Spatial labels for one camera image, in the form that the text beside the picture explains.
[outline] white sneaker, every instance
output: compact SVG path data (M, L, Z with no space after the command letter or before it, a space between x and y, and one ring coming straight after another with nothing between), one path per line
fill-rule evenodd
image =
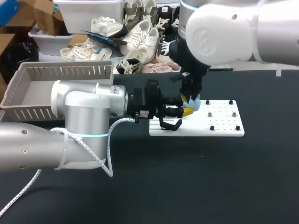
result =
M91 48L94 53L97 53L97 50L102 46L101 43L94 41L93 39L88 38L84 43L76 43L74 46L79 48Z
M65 61L104 61L112 55L112 50L109 48L103 48L99 54L96 52L97 50L86 46L73 46L72 48L61 49L60 56Z
M156 50L159 44L159 31L157 28L152 28L149 33L143 33L143 39L138 48L145 48L148 51L148 58L145 64L150 63L156 56Z
M113 69L114 74L133 74L145 62L148 52L145 48L134 49Z
M138 48L143 38L143 32L148 33L150 31L150 26L151 23L148 20L138 23L123 39L127 44L120 46L121 53L127 55L130 51Z
M101 16L99 19L92 19L91 32L110 39L118 39L124 37L128 30L125 25L116 22L114 19Z

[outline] white pegboard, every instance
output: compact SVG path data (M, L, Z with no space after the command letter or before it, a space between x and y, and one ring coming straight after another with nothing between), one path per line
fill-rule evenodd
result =
M164 121L170 124L176 124L178 118L165 117ZM229 100L210 100L207 105L206 100L201 100L201 106L198 111L182 118L183 124L176 131L162 130L159 125L159 119L154 118L149 121L150 136L244 136L244 128L239 114L237 103L229 104Z

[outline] black bag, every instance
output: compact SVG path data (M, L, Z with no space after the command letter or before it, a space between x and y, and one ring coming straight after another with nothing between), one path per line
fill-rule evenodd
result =
M38 48L29 42L8 47L1 55L1 74L8 84L23 62L38 62Z

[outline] black table surface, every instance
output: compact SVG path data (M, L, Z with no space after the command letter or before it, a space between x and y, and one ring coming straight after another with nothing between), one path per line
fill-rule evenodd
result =
M116 77L131 91L170 74ZM112 134L114 177L45 170L0 224L298 224L299 71L209 72L203 99L234 99L244 137L150 137L149 122ZM4 207L35 171L0 173Z

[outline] pink sneaker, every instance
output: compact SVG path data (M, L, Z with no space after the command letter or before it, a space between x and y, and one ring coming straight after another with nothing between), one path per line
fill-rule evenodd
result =
M166 72L179 72L181 67L172 62L161 62L157 64L146 64L141 67L141 73L166 73Z

